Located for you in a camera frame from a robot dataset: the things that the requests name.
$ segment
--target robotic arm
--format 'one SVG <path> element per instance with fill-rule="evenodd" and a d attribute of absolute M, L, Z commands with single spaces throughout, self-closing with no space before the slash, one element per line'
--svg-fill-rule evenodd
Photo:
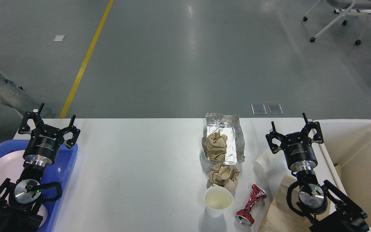
<path fill-rule="evenodd" d="M 41 184 L 47 166 L 55 163 L 59 148 L 62 144 L 71 148 L 75 145 L 80 130 L 73 124 L 72 116 L 66 128 L 59 129 L 47 125 L 41 119 L 40 113 L 44 107 L 41 104 L 38 112 L 25 112 L 19 134 L 30 134 L 31 139 L 23 154 L 24 169 L 16 183 L 9 178 L 0 186 L 0 232 L 27 231 L 35 232 L 43 220 L 37 212 L 43 203 L 51 203 L 60 199 L 62 187 L 59 182 Z M 28 119 L 35 123 L 31 130 Z M 72 133 L 72 138 L 65 141 L 64 135 Z M 56 197 L 45 199 L 43 190 L 55 188 Z"/>
<path fill-rule="evenodd" d="M 367 214 L 350 198 L 343 194 L 330 181 L 325 180 L 324 185 L 318 183 L 314 168 L 318 165 L 315 153 L 311 146 L 312 143 L 323 143 L 320 124 L 308 121 L 303 113 L 305 126 L 300 132 L 282 135 L 276 131 L 274 122 L 272 130 L 266 135 L 266 140 L 273 154 L 280 150 L 284 151 L 287 168 L 291 174 L 297 178 L 287 190 L 287 204 L 289 208 L 302 217 L 307 217 L 313 224 L 310 227 L 312 232 L 334 231 L 334 232 L 366 232 L 369 230 L 365 218 Z M 308 135 L 311 129 L 317 133 L 310 138 Z M 280 145 L 274 144 L 273 139 L 281 142 Z M 293 207 L 291 194 L 299 187 L 299 202 L 297 206 L 300 210 Z M 327 209 L 327 198 L 334 202 L 336 211 L 323 220 L 316 219 L 316 215 L 322 214 Z"/>

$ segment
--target chair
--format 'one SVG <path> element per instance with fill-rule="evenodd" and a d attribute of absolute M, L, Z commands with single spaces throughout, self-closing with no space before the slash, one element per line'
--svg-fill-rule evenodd
<path fill-rule="evenodd" d="M 320 4 L 323 0 L 319 0 L 303 17 L 303 21 L 307 21 L 307 16 L 309 13 L 315 9 L 318 4 Z M 316 41 L 316 38 L 319 37 L 324 31 L 329 29 L 331 25 L 337 22 L 339 19 L 346 17 L 346 15 L 354 15 L 354 16 L 363 16 L 366 17 L 365 25 L 363 26 L 362 31 L 360 32 L 359 38 L 355 41 L 356 45 L 361 44 L 362 42 L 360 39 L 362 38 L 363 33 L 365 32 L 368 22 L 370 20 L 370 15 L 366 13 L 361 13 L 359 10 L 362 9 L 371 9 L 371 0 L 327 0 L 327 3 L 333 6 L 335 9 L 345 9 L 344 11 L 340 11 L 339 16 L 337 16 L 333 21 L 331 21 L 325 28 L 323 28 L 320 32 L 318 32 L 314 37 L 310 38 L 310 42 Z M 343 25 L 347 24 L 347 20 L 343 20 Z"/>

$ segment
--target blue tray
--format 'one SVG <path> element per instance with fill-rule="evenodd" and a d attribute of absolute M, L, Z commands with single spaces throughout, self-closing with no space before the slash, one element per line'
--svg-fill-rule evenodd
<path fill-rule="evenodd" d="M 29 140 L 8 140 L 0 143 L 0 158 L 13 151 L 25 150 Z M 74 168 L 75 160 L 77 159 L 78 146 L 75 144 L 71 149 L 61 145 L 58 156 L 53 165 L 47 166 L 41 184 L 52 181 L 60 182 L 63 190 L 63 195 L 67 188 L 68 181 L 71 177 L 72 169 Z M 43 190 L 45 198 L 53 198 L 56 196 L 55 189 Z M 56 218 L 61 208 L 62 198 L 53 203 L 44 204 L 48 210 L 47 220 L 38 232 L 51 232 L 55 226 Z"/>

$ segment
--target white table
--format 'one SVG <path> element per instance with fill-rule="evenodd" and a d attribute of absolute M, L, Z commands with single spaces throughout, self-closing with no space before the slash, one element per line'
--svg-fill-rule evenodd
<path fill-rule="evenodd" d="M 69 119 L 45 119 L 63 128 Z M 245 162 L 234 195 L 234 204 L 220 217 L 205 212 L 204 192 L 210 167 L 203 156 L 201 138 L 205 119 L 76 119 L 81 129 L 78 158 L 63 195 L 54 231 L 257 231 L 284 175 L 285 163 L 262 176 L 253 162 L 268 148 L 265 135 L 275 122 L 277 131 L 300 131 L 302 118 L 240 119 Z M 29 135 L 15 135 L 29 139 Z M 333 178 L 318 144 L 315 172 L 319 183 Z M 253 227 L 234 218 L 258 184 L 268 194 L 255 205 Z"/>

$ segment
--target crumpled paper towel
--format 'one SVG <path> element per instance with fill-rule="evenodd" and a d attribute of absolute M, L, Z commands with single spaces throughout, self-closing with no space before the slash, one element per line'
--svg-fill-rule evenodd
<path fill-rule="evenodd" d="M 227 153 L 227 135 L 220 135 L 220 131 L 214 132 L 207 138 L 206 150 L 210 160 L 225 162 Z"/>
<path fill-rule="evenodd" d="M 237 187 L 237 176 L 240 171 L 234 166 L 216 164 L 212 166 L 209 179 L 212 184 L 222 186 L 228 191 L 234 191 Z"/>

